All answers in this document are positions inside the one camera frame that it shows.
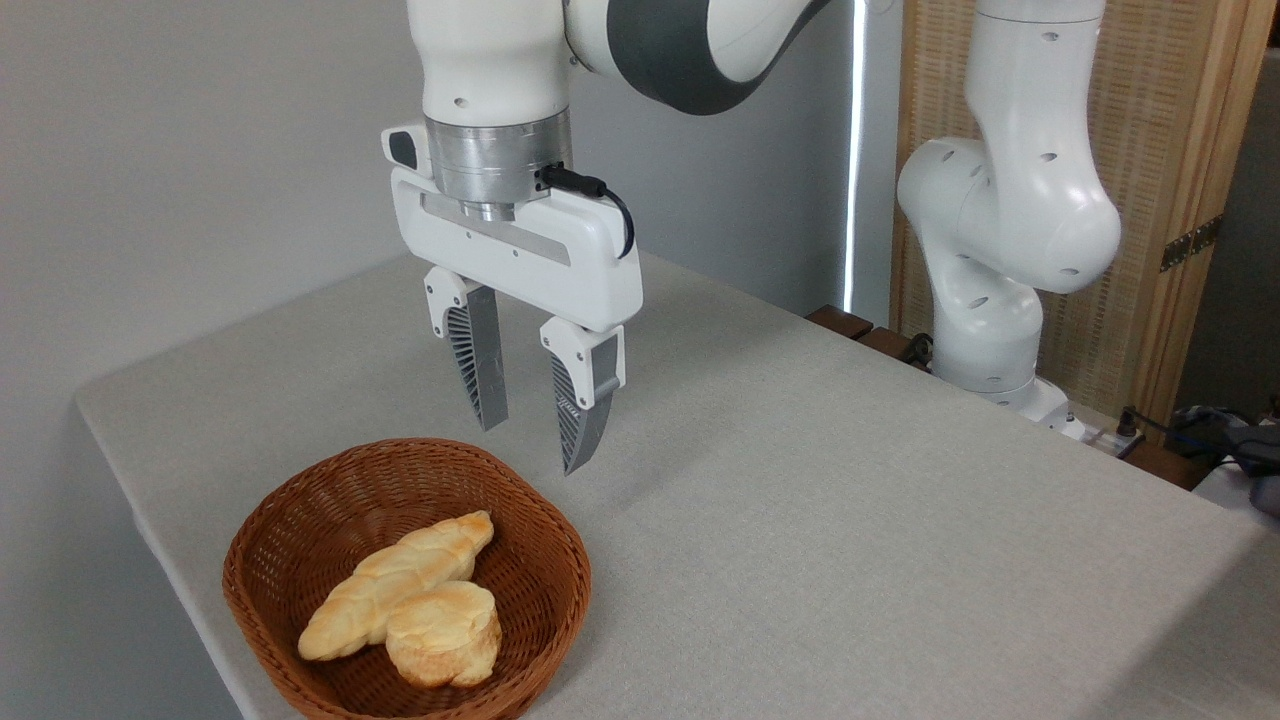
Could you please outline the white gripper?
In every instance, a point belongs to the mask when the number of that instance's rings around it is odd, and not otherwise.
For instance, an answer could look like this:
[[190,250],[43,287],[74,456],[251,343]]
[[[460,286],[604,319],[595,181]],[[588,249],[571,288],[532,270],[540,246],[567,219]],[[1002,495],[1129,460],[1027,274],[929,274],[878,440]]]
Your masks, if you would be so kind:
[[494,290],[556,315],[540,336],[563,469],[573,473],[595,454],[613,393],[626,384],[622,324],[643,306],[639,255],[621,255],[622,213],[562,190],[515,205],[452,199],[429,167],[421,124],[384,129],[381,147],[403,241],[436,265],[424,278],[431,329],[451,345],[484,430],[509,416]]

